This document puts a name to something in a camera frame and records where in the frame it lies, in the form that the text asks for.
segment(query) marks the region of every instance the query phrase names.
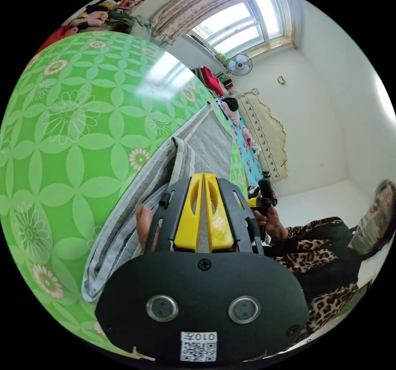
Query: quilted blanket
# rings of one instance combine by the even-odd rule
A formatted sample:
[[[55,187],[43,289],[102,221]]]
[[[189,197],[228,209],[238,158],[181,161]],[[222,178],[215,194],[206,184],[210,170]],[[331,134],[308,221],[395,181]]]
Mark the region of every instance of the quilted blanket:
[[[261,148],[259,161],[263,171],[270,173],[272,182],[288,177],[286,133],[283,125],[271,114],[270,108],[262,103],[253,92],[242,94],[239,113],[253,139]]]

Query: qr code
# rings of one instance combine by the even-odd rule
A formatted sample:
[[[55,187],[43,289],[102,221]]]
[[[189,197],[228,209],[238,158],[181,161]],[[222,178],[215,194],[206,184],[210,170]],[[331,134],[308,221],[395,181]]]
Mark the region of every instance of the qr code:
[[[216,342],[187,342],[182,341],[181,360],[187,362],[216,361]]]

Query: white wall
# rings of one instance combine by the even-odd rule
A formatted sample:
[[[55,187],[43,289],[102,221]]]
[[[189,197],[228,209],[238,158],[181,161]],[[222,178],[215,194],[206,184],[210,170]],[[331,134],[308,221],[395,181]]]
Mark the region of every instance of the white wall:
[[[381,179],[396,181],[396,118],[383,104],[390,100],[381,99],[377,73],[346,32],[310,3],[302,5],[300,50],[332,97],[345,133],[348,176],[369,197]]]
[[[153,39],[151,41],[159,45],[157,41]],[[189,40],[181,36],[172,45],[164,44],[161,47],[182,62],[187,68],[192,69],[200,65],[206,66],[214,75],[223,71],[222,65],[215,57],[211,56],[210,53],[205,51],[192,39]]]
[[[330,216],[340,217],[352,228],[366,213],[369,202],[350,180],[326,186],[321,189],[278,199],[276,210],[285,227],[303,226],[307,223]],[[358,285],[364,286],[380,271],[391,244],[362,263]]]
[[[233,82],[241,93],[256,87],[285,128],[289,177],[274,184],[277,197],[346,179],[343,136],[329,94],[299,51],[280,49],[257,57],[251,73]]]

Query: curtain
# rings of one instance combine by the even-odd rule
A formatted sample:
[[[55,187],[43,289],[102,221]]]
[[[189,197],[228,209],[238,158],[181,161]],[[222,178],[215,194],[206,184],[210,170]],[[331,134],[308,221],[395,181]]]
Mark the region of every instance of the curtain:
[[[208,17],[246,0],[172,0],[151,19],[153,37],[173,44]]]

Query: gray towel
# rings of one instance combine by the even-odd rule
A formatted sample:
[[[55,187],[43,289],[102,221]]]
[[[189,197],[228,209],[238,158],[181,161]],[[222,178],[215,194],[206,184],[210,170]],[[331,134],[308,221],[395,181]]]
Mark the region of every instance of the gray towel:
[[[214,173],[229,179],[232,142],[212,105],[206,105],[163,143],[125,191],[100,231],[85,265],[84,300],[96,302],[111,274],[141,254],[136,207],[145,204],[155,211],[169,185],[194,173]],[[200,241],[206,236],[203,229]]]

